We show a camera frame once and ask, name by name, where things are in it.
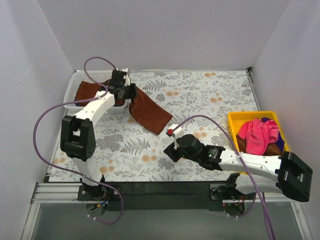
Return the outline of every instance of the floral pattern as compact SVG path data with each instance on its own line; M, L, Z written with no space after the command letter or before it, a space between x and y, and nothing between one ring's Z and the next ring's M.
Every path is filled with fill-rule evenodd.
M173 139L166 129L193 115L206 115L228 131L228 113L257 111L245 71L162 71L132 72L131 80L160 107L173 115L159 135L146 130L130 115L106 113L94 127L96 150L92 157L106 181L214 181L226 180L229 172L209 171L187 159L173 162L163 150ZM68 115L75 114L69 109ZM202 143L231 148L228 139L205 118L194 118L183 125ZM52 161L78 170L58 147ZM53 168L49 182L79 182L79 176Z

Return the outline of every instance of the brown towel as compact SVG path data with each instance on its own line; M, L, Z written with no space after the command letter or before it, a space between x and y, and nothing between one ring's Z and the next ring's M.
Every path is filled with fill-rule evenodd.
M151 100L140 88L136 88L138 97L131 100L129 112L142 126L159 135L172 115Z
M82 81L79 85L78 91L75 95L75 100L85 100L85 99L92 99L95 97L97 91L101 88L99 84L96 83L89 83L86 81ZM78 103L79 107L85 107L89 102ZM114 106L122 106L125 104L125 101L118 101Z
M245 153L246 147L247 147L246 140L240 138L237 135L236 141L238 142L239 151ZM282 152L280 151L280 149L277 147L275 143L269 143L266 146L265 152L263 154L263 156L280 156L280 155L282 155Z

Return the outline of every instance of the purple cloth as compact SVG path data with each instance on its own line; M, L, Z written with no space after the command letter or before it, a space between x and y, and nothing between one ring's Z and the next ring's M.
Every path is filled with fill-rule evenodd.
M264 122L264 123L269 121L269 120L271 120L271 119L267 118L267 117L261 118L261 121ZM278 134L278 141L275 142L275 145L280 149L280 151L282 153L284 152L285 141L282 139L280 132Z

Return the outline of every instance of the white wall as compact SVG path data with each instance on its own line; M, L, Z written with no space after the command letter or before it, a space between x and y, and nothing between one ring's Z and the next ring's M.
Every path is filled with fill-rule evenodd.
M132 70L245 69L289 1L38 0L75 70L94 55Z
M279 116L289 147L311 168L311 200L302 205L320 239L320 1L291 0L253 68L263 110Z
M0 239L17 240L46 172L33 148L33 127L45 109L63 101L73 69L36 0L0 0L0 53ZM62 113L40 124L47 159Z

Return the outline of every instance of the folded cloth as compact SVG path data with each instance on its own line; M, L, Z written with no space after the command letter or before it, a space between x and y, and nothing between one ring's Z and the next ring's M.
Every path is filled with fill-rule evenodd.
M238 143L239 151L245 153L246 147L247 147L246 140L240 138L237 135L236 141ZM268 146L266 146L266 149L263 155L264 156L280 156L282 155L282 151L280 151L280 149L275 143L269 143Z
M129 112L142 126L159 135L172 115L158 106L140 88L136 88L138 96L131 100Z
M89 83L86 81L82 81L79 85L79 88L75 94L75 100L85 100L85 99L92 99L95 97L96 93L98 90L101 88L101 86L97 83ZM77 103L77 106L80 107L85 107L89 102L82 102L82 103ZM115 106L122 106L125 104L125 101L118 101L115 103Z
M270 120L270 118L267 118L267 117L261 118L261 121L264 123L269 120ZM282 139L280 132L278 134L278 141L275 142L275 145L280 149L281 153L283 153L284 148L285 148L285 141Z
M263 155L268 144L278 140L279 127L273 120L262 122L260 119L247 121L238 133L241 139L246 141L245 152L255 155Z

